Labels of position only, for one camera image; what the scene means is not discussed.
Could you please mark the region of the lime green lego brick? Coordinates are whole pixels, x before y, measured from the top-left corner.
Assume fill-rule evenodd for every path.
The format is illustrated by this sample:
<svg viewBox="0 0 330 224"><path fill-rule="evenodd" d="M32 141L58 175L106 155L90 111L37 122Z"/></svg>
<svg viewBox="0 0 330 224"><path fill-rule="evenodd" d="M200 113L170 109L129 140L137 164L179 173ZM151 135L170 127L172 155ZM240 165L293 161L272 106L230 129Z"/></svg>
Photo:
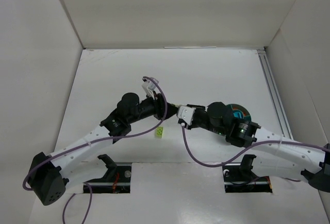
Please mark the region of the lime green lego brick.
<svg viewBox="0 0 330 224"><path fill-rule="evenodd" d="M161 139L163 137L163 127L159 126L155 129L155 137Z"/></svg>

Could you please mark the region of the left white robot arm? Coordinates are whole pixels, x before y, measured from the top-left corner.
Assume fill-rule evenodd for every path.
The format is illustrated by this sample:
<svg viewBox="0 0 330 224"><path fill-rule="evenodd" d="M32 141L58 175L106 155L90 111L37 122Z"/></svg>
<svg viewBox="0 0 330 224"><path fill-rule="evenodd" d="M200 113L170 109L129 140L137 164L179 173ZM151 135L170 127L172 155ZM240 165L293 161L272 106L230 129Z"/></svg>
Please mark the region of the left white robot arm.
<svg viewBox="0 0 330 224"><path fill-rule="evenodd" d="M110 146L131 132L131 125L148 117L159 121L176 115L178 107L166 102L161 94L140 101L135 93L126 93L117 107L88 135L52 154L35 155L24 181L44 206L57 201L75 182L87 181L85 176L74 179L80 162Z"/></svg>

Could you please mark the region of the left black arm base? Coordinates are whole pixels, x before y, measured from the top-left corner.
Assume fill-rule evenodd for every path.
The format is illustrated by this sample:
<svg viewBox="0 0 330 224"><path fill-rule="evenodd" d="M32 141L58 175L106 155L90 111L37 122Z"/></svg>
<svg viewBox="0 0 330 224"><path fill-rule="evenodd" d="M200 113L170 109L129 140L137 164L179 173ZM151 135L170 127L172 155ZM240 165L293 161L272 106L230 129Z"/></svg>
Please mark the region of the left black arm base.
<svg viewBox="0 0 330 224"><path fill-rule="evenodd" d="M97 166L106 169L101 176L91 178L87 183L96 194L129 194L131 183L131 163L117 163L107 154L97 157Z"/></svg>

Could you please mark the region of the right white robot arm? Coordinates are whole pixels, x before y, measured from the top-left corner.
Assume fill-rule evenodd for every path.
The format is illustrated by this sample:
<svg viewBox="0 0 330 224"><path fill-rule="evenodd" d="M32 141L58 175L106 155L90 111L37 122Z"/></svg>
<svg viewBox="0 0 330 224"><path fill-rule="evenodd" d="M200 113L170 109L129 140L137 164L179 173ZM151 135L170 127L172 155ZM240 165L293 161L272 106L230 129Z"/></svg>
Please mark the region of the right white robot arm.
<svg viewBox="0 0 330 224"><path fill-rule="evenodd" d="M277 135L253 122L247 109L238 104L179 106L177 118L183 130L205 129L242 148L218 165L224 167L242 157L234 169L224 169L224 176L233 182L273 176L306 182L319 191L329 192L329 144L320 147Z"/></svg>

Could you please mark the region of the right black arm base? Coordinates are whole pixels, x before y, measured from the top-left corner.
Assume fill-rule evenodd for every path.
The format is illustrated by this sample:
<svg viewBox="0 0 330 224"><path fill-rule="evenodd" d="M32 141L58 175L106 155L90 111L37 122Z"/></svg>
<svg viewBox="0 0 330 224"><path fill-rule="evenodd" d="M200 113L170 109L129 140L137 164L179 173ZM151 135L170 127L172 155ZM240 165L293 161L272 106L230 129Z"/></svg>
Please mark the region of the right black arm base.
<svg viewBox="0 0 330 224"><path fill-rule="evenodd" d="M257 176L252 172L255 155L246 154L240 163L222 167L226 193L273 193L269 176Z"/></svg>

